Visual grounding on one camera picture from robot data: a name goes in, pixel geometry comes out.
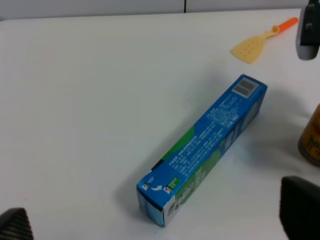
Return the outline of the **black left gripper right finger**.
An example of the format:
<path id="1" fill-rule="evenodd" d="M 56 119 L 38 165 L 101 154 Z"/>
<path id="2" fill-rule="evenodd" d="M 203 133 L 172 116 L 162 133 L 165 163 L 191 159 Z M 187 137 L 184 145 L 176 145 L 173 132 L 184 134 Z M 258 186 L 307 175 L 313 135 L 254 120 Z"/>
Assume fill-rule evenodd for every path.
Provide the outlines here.
<path id="1" fill-rule="evenodd" d="M 320 187 L 298 176 L 283 177 L 279 218 L 289 240 L 318 240 Z"/>

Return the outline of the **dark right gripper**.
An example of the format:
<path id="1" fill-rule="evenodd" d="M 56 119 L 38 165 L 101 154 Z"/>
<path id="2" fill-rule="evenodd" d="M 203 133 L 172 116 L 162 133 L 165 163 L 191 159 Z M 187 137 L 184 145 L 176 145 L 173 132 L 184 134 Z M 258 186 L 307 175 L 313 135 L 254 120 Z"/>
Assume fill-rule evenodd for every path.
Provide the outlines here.
<path id="1" fill-rule="evenodd" d="M 320 55 L 320 1 L 309 0 L 300 11 L 295 48 L 300 60 Z"/>

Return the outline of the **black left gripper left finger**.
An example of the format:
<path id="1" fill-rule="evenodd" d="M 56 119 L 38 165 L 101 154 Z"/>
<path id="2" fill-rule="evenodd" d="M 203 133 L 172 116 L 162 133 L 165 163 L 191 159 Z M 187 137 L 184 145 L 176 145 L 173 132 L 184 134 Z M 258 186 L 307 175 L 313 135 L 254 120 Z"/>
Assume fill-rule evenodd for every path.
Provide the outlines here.
<path id="1" fill-rule="evenodd" d="M 0 215 L 0 239 L 34 240 L 28 214 L 24 208 L 10 208 Z"/>

